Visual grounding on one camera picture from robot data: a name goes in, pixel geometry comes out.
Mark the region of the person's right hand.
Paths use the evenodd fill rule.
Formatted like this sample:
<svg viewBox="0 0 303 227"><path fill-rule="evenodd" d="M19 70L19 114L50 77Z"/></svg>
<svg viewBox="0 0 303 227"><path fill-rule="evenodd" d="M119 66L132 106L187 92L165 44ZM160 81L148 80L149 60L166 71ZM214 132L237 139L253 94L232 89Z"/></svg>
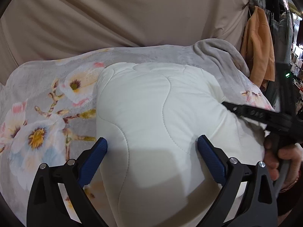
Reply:
<svg viewBox="0 0 303 227"><path fill-rule="evenodd" d="M263 161L277 190L281 192L293 187L298 181L302 164L302 147L293 144L277 151L275 150L277 141L278 138L274 134L265 137Z"/></svg>

